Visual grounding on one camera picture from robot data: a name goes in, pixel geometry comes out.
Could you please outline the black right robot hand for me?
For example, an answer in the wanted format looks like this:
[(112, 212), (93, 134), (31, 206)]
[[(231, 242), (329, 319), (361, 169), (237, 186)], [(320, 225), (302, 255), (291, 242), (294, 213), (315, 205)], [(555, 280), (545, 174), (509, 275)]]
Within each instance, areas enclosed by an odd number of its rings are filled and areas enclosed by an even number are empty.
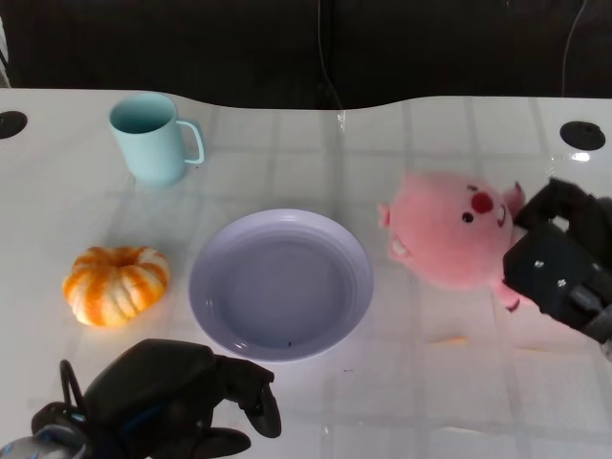
[(611, 339), (611, 199), (552, 178), (519, 211), (504, 284), (601, 344)]

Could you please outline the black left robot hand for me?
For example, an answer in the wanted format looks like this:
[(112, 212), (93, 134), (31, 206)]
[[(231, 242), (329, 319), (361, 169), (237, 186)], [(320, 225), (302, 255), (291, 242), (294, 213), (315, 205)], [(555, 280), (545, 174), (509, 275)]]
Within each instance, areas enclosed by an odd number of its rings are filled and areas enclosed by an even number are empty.
[(273, 380), (273, 372), (203, 344), (145, 339), (100, 373), (83, 401), (120, 458), (222, 458), (251, 447), (247, 434), (213, 426), (223, 401), (237, 404), (260, 435), (280, 436)]

